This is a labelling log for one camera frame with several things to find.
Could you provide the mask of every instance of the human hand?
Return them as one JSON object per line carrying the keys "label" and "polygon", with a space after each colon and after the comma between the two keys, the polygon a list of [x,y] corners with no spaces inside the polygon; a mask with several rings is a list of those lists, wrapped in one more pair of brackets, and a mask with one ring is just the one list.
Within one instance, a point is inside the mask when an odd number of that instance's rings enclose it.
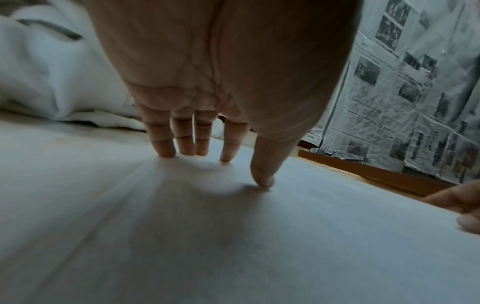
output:
{"label": "human hand", "polygon": [[87,0],[86,7],[160,157],[175,156],[173,136],[181,154],[207,155],[221,113],[220,159],[235,157],[252,126],[251,173],[271,187],[330,100],[360,1]]}
{"label": "human hand", "polygon": [[480,234],[480,180],[454,186],[426,197],[424,202],[462,213],[460,227]]}

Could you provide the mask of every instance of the white fabric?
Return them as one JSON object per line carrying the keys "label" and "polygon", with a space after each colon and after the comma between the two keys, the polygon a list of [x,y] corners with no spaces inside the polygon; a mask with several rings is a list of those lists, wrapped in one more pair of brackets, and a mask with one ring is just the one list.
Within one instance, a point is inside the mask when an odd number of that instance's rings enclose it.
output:
{"label": "white fabric", "polygon": [[[85,8],[69,0],[50,3],[0,17],[0,107],[53,120],[145,130]],[[217,120],[212,136],[222,129]]]}
{"label": "white fabric", "polygon": [[478,303],[456,214],[288,159],[0,114],[0,303]]}

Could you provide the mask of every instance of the newspaper covered wall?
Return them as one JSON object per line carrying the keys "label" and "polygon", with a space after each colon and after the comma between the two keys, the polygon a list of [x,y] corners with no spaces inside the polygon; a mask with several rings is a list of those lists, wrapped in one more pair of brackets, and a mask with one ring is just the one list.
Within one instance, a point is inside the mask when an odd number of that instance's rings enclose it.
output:
{"label": "newspaper covered wall", "polygon": [[365,0],[322,147],[392,171],[474,179],[479,79],[479,1]]}

